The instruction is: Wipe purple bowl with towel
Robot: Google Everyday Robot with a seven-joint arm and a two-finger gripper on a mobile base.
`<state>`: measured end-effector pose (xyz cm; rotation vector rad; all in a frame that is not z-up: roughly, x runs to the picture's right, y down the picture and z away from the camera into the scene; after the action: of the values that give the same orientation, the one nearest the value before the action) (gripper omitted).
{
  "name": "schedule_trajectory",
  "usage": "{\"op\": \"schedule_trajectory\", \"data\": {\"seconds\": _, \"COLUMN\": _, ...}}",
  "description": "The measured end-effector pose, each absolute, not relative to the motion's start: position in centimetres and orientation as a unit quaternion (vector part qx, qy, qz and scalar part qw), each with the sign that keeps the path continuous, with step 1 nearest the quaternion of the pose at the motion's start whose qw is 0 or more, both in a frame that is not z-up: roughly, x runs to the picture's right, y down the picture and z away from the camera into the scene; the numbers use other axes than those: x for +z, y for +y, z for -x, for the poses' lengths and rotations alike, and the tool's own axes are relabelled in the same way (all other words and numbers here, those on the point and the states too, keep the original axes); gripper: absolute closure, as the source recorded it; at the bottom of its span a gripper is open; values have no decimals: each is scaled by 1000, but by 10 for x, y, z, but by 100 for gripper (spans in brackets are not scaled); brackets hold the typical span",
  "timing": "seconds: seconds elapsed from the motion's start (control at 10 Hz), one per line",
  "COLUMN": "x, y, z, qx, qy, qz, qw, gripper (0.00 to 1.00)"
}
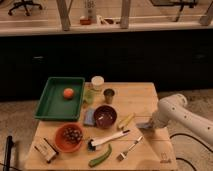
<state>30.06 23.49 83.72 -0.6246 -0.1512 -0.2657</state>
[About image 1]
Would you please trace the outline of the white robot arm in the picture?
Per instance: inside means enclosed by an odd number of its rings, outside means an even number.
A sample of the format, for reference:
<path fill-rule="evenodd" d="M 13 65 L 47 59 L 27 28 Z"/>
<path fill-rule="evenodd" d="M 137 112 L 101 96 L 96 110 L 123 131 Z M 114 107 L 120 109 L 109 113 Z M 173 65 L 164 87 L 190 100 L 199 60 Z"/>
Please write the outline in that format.
<path fill-rule="evenodd" d="M 157 103 L 157 110 L 151 117 L 153 128 L 163 128 L 170 120 L 175 120 L 213 146 L 213 121 L 198 116 L 186 109 L 188 101 L 182 94 L 162 98 Z"/>

